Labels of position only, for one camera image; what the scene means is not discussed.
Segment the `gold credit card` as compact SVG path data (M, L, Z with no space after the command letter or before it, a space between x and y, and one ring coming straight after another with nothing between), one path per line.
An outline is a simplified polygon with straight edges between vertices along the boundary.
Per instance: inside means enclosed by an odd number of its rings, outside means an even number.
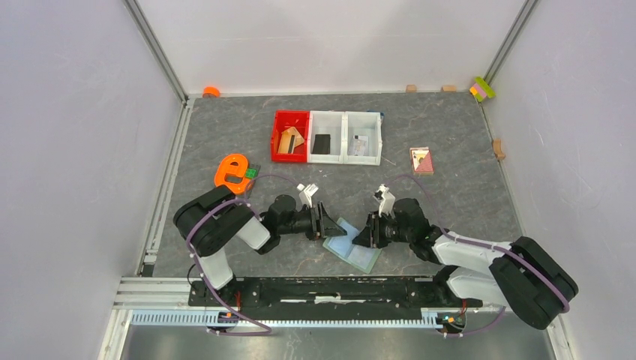
M279 145L277 147L278 154L291 154L296 147L296 137L298 131L295 127L288 127L280 132Z
M304 142L305 142L304 137L303 137L303 136L302 136L302 134L298 131L298 135L297 135L297 137L296 137L296 147L300 146L300 145L301 145L301 144L303 144Z

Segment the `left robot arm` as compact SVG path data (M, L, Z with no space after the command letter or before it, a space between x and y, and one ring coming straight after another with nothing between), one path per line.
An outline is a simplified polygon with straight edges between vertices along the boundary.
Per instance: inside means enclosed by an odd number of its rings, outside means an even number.
M236 295L235 275L225 251L230 240L240 239L258 254L266 254L280 244L282 236L302 233L316 241L347 234L322 202L312 202L316 190L314 184L300 185L301 207L294 197L281 194L258 214L246 199L221 185L176 211L172 222L208 286L207 296L216 305L228 305Z

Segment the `silver credit card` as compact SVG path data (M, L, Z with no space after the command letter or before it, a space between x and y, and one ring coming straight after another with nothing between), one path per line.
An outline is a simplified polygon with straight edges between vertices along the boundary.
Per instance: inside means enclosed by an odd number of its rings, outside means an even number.
M353 135L349 141L348 155L368 156L369 136Z

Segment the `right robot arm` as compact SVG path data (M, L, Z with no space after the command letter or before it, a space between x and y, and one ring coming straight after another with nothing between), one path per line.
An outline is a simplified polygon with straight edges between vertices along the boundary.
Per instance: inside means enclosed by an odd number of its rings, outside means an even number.
M399 199L391 214L371 212L353 242L366 248L406 243L419 259L442 267L433 278L439 304L475 299L500 305L534 329L546 329L568 312L579 293L575 280L534 239L461 236L430 223L416 199Z

